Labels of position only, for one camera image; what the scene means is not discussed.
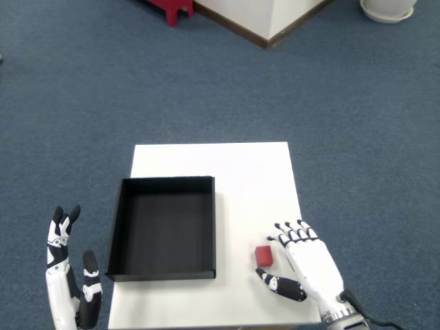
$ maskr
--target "black cable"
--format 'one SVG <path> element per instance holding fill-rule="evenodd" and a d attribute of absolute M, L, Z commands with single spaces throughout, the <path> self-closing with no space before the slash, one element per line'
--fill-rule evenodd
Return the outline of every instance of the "black cable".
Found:
<path fill-rule="evenodd" d="M 351 293 L 350 290 L 345 289 L 340 295 L 339 297 L 341 298 L 341 300 L 347 301 L 349 302 L 353 307 L 355 307 L 356 311 L 361 314 L 362 316 L 364 316 L 368 321 L 370 321 L 371 323 L 373 323 L 374 325 L 378 325 L 380 327 L 393 327 L 397 330 L 405 330 L 404 328 L 402 328 L 401 326 L 399 326 L 398 324 L 395 324 L 394 322 L 389 322 L 389 321 L 379 321 L 376 320 L 374 318 L 371 318 L 370 316 L 368 316 L 365 312 L 364 309 L 362 308 L 362 306 L 360 305 L 360 303 L 356 300 L 355 296 Z"/>

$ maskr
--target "plant pot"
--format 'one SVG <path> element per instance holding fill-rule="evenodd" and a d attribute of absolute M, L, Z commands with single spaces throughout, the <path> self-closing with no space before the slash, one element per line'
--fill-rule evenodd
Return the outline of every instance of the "plant pot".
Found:
<path fill-rule="evenodd" d="M 360 0 L 364 13 L 374 21 L 398 23 L 410 17 L 417 0 Z"/>

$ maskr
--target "red block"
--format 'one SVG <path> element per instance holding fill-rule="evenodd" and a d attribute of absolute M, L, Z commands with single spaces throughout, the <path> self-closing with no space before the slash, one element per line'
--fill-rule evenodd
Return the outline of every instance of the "red block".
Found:
<path fill-rule="evenodd" d="M 269 245 L 257 246 L 255 248 L 255 257 L 258 267 L 270 267 L 274 263 Z"/>
<path fill-rule="evenodd" d="M 147 0 L 155 4 L 157 7 L 165 10 L 166 21 L 170 26 L 177 24 L 177 11 L 186 7 L 188 9 L 188 17 L 193 17 L 193 0 Z"/>

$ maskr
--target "black box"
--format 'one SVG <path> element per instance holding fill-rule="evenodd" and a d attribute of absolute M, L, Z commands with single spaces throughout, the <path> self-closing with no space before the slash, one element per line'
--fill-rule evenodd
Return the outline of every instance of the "black box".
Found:
<path fill-rule="evenodd" d="M 105 274 L 114 281 L 215 278 L 214 177 L 123 179 Z"/>

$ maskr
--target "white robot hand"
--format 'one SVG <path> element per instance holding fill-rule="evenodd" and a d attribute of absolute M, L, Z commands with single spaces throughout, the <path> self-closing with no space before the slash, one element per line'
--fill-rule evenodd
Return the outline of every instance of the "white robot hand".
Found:
<path fill-rule="evenodd" d="M 101 306 L 102 287 L 94 253 L 86 251 L 83 255 L 82 292 L 76 286 L 74 272 L 69 264 L 67 242 L 72 224 L 79 214 L 80 206 L 76 206 L 70 214 L 57 207 L 47 236 L 46 283 L 56 330 L 93 328 L 98 321 Z"/>
<path fill-rule="evenodd" d="M 340 294 L 344 291 L 344 282 L 325 243 L 319 239 L 315 231 L 302 220 L 296 223 L 276 223 L 275 227 L 281 233 L 277 237 L 269 236 L 267 239 L 277 240 L 285 248 L 287 259 L 298 275 L 299 284 L 293 280 L 273 277 L 262 269 L 257 269 L 267 286 L 282 296 L 286 295 L 280 293 L 278 287 L 281 284 L 281 291 L 285 291 L 284 288 L 288 286 L 287 297 L 297 301 L 302 300 L 300 298 L 303 297 L 304 290 L 305 297 L 316 301 L 320 316 L 329 329 L 369 329 L 362 315 L 348 302 L 340 299 Z"/>

